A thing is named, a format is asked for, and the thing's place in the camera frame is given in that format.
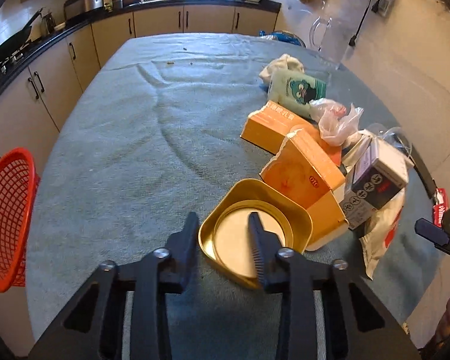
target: utensil holder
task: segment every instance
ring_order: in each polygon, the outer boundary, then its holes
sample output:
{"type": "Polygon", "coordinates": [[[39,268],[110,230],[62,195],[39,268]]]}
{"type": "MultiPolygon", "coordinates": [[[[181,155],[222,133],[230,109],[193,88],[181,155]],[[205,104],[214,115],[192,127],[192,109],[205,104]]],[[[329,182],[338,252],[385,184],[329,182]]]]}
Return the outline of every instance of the utensil holder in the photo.
{"type": "Polygon", "coordinates": [[[113,9],[122,9],[123,8],[123,0],[112,0],[113,9]]]}

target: frying pan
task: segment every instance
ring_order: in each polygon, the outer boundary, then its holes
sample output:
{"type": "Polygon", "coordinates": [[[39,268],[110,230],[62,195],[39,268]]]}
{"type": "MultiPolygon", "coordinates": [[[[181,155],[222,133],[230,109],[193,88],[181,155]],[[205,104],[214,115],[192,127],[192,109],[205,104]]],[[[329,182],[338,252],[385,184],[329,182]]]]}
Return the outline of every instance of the frying pan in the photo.
{"type": "Polygon", "coordinates": [[[43,8],[40,8],[35,14],[31,17],[27,24],[18,31],[13,34],[10,38],[8,38],[5,42],[0,45],[0,63],[5,61],[8,57],[10,57],[15,51],[17,51],[20,47],[22,47],[30,36],[30,32],[32,32],[32,23],[34,20],[39,17],[43,8]]]}

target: crumpled paper towel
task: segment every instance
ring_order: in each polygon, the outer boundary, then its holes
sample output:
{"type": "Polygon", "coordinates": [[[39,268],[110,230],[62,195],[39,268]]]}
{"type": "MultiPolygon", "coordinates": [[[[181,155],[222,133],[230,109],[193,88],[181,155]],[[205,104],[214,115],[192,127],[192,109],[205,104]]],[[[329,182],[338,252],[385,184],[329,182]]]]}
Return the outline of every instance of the crumpled paper towel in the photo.
{"type": "Polygon", "coordinates": [[[289,71],[305,73],[305,68],[298,59],[288,54],[283,54],[280,58],[274,59],[265,66],[258,76],[263,80],[265,85],[270,85],[272,73],[278,69],[288,69],[289,71]]]}

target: cartoon character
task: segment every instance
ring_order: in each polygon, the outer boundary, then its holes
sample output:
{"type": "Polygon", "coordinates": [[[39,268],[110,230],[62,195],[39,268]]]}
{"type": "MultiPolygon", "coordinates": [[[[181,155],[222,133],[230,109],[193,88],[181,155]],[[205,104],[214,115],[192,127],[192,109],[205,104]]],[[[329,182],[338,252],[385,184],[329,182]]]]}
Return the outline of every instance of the cartoon character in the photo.
{"type": "Polygon", "coordinates": [[[295,97],[296,102],[299,104],[306,104],[317,96],[317,90],[312,88],[304,79],[300,81],[290,81],[290,89],[292,91],[292,96],[295,97]]]}

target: kettle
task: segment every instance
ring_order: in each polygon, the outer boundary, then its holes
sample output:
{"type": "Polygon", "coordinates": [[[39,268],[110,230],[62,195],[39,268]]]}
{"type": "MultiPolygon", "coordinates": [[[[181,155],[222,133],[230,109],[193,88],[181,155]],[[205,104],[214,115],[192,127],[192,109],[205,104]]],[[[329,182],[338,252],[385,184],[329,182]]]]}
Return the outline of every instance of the kettle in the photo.
{"type": "Polygon", "coordinates": [[[40,23],[40,32],[42,33],[42,37],[46,37],[51,34],[54,31],[55,26],[55,19],[49,11],[46,15],[42,16],[42,22],[40,23]]]}

